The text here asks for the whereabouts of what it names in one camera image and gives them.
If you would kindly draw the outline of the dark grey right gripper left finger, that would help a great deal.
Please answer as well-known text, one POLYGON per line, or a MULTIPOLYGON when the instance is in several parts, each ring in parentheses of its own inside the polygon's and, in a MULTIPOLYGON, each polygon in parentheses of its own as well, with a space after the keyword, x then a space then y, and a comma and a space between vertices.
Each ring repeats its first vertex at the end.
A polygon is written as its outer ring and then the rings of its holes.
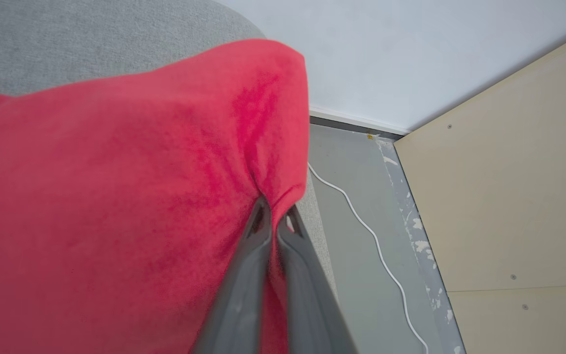
POLYGON ((252 208, 211 309, 193 345, 194 354, 260 351, 264 282, 272 251, 272 213, 264 196, 252 208))

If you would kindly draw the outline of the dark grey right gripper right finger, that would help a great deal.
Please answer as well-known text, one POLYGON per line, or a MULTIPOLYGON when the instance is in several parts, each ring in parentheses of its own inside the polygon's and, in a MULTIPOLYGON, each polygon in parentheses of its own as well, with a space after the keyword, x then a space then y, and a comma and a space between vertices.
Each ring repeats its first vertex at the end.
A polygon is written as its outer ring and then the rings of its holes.
POLYGON ((286 281, 290 354, 355 354, 357 348, 297 206, 277 226, 286 281))

